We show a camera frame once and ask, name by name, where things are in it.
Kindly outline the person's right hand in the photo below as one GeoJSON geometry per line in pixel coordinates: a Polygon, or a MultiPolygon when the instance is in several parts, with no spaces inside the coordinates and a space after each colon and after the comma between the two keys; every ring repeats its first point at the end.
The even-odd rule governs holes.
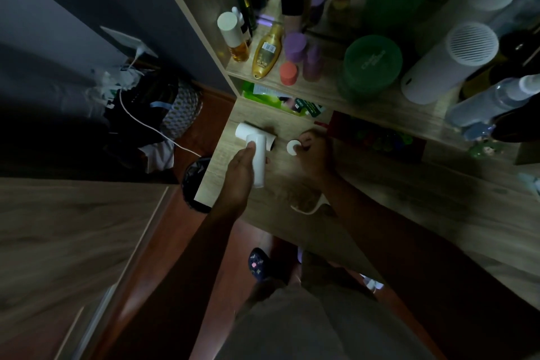
{"type": "Polygon", "coordinates": [[[296,156],[302,170],[319,190],[322,190],[325,182],[335,174],[332,142],[321,131],[320,148],[316,152],[309,150],[296,156]]]}

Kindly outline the white handheld fabric shaver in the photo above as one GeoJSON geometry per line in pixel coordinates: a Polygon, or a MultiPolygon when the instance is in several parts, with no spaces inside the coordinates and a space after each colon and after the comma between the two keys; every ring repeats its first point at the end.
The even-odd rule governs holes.
{"type": "Polygon", "coordinates": [[[252,160],[253,188],[263,188],[265,186],[266,152],[272,150],[276,135],[253,125],[240,123],[235,130],[235,137],[245,141],[246,144],[254,143],[255,154],[252,160]]]}

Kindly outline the person's right forearm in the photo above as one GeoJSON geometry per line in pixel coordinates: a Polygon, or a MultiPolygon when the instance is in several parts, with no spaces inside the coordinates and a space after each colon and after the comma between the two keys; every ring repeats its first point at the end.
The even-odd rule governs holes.
{"type": "Polygon", "coordinates": [[[540,360],[540,311],[451,242],[335,173],[316,184],[448,360],[540,360]]]}

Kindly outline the coral capped jar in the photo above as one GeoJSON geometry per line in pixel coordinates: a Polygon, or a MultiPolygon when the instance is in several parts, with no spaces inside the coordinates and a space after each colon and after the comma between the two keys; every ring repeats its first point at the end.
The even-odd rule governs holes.
{"type": "Polygon", "coordinates": [[[291,62],[285,61],[280,65],[279,75],[281,84],[284,86],[292,86],[296,83],[299,75],[298,66],[291,62]]]}

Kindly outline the woven patterned basket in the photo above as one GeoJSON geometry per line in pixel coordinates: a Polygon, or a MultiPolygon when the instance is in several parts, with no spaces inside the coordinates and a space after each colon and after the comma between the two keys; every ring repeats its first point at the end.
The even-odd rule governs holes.
{"type": "Polygon", "coordinates": [[[177,95],[160,125],[161,132],[174,141],[193,124],[203,104],[201,91],[193,84],[178,81],[177,87],[177,95]]]}

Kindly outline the golden shampoo bottle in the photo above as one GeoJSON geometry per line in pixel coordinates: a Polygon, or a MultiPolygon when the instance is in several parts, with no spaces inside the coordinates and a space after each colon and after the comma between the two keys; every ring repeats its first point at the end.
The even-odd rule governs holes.
{"type": "Polygon", "coordinates": [[[269,32],[260,40],[252,63],[252,76],[256,80],[266,77],[277,62],[282,50],[283,33],[283,26],[274,23],[269,32]]]}

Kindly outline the green round container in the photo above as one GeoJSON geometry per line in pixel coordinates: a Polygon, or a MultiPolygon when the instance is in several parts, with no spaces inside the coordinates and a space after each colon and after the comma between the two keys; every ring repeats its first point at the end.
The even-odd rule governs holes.
{"type": "Polygon", "coordinates": [[[346,101],[361,104],[380,95],[401,73],[400,47],[381,35],[366,35],[346,50],[337,90],[346,101]]]}

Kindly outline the dark patterned slipper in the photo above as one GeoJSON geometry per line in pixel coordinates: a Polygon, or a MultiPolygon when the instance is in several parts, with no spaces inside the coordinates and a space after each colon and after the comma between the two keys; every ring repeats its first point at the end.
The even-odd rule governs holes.
{"type": "Polygon", "coordinates": [[[276,268],[271,258],[259,247],[253,248],[248,256],[248,268],[257,282],[275,277],[276,268]]]}

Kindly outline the amber bottle with white cap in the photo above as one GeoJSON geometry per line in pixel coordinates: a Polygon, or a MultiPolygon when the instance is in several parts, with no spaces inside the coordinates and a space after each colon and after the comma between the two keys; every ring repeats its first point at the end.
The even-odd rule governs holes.
{"type": "Polygon", "coordinates": [[[237,15],[233,12],[221,13],[217,19],[217,26],[232,58],[236,62],[246,62],[250,52],[237,15]]]}

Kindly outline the wooden shelf unit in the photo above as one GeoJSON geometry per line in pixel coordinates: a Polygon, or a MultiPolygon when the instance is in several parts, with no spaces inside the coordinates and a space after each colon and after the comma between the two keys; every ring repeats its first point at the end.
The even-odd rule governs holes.
{"type": "Polygon", "coordinates": [[[281,53],[277,64],[263,77],[256,80],[252,75],[252,60],[260,39],[269,32],[274,22],[281,22],[280,0],[270,0],[262,12],[262,23],[253,31],[253,42],[248,61],[235,61],[217,26],[218,16],[230,9],[237,0],[182,0],[181,8],[194,29],[205,44],[207,50],[218,61],[221,72],[228,77],[228,83],[235,83],[239,90],[242,81],[253,82],[274,91],[289,93],[315,104],[321,104],[329,110],[363,119],[381,127],[401,131],[416,138],[434,141],[459,150],[467,150],[473,145],[466,141],[451,126],[444,122],[447,109],[456,103],[458,88],[447,92],[437,102],[418,105],[409,102],[401,93],[399,84],[395,84],[380,95],[362,104],[347,102],[338,93],[337,80],[341,72],[342,59],[347,47],[359,35],[359,20],[345,22],[343,27],[327,20],[327,13],[315,27],[307,30],[307,38],[321,47],[323,56],[322,76],[317,82],[308,82],[299,75],[290,86],[283,85],[279,67],[285,62],[285,53],[281,53]]]}

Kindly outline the small green figurine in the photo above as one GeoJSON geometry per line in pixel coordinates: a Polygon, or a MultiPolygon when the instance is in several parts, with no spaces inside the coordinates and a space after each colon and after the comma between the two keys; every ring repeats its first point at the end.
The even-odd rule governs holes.
{"type": "Polygon", "coordinates": [[[482,137],[474,140],[467,153],[473,159],[493,158],[503,153],[504,148],[505,143],[482,137]]]}

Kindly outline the person's grey shorts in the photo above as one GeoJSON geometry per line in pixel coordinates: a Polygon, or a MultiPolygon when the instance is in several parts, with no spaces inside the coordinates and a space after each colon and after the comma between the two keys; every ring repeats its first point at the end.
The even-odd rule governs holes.
{"type": "Polygon", "coordinates": [[[239,313],[214,360],[435,360],[373,296],[290,285],[239,313]]]}

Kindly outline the clear spray bottle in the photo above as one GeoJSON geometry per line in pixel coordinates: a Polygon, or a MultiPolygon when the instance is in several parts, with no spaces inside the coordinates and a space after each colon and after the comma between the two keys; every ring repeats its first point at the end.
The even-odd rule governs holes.
{"type": "Polygon", "coordinates": [[[538,93],[540,74],[506,78],[451,107],[445,115],[445,121],[457,128],[486,123],[499,115],[523,107],[538,93]]]}

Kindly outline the wooden cabinet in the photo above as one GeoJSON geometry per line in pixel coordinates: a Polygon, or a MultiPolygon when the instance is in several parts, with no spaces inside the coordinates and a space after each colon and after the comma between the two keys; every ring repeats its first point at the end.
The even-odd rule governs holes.
{"type": "Polygon", "coordinates": [[[0,177],[0,360],[49,357],[39,337],[122,279],[178,187],[0,177]]]}

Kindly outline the dark glass bottle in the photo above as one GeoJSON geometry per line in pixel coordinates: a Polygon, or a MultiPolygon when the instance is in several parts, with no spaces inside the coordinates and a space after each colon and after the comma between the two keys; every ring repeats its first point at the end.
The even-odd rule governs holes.
{"type": "Polygon", "coordinates": [[[459,99],[464,101],[506,78],[540,74],[540,23],[501,37],[495,58],[469,76],[459,99]]]}

